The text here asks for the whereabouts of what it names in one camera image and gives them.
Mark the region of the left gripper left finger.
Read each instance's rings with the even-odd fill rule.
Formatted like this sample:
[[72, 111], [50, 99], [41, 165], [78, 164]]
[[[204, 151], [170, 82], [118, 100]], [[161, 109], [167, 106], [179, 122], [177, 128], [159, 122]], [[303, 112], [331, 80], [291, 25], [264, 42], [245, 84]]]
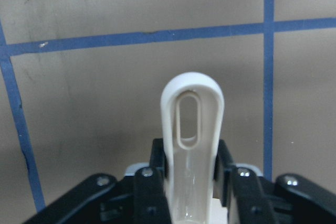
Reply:
[[138, 169], [134, 175], [133, 223], [171, 222], [163, 181], [165, 167], [163, 140], [155, 138], [149, 165]]

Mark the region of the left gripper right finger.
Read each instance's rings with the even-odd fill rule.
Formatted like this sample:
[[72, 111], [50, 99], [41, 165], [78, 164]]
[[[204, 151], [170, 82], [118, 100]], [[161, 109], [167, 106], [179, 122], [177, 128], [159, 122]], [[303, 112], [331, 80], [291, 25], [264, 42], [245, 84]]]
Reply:
[[228, 223], [278, 223], [256, 173], [237, 167], [223, 140], [215, 159], [214, 191], [227, 208]]

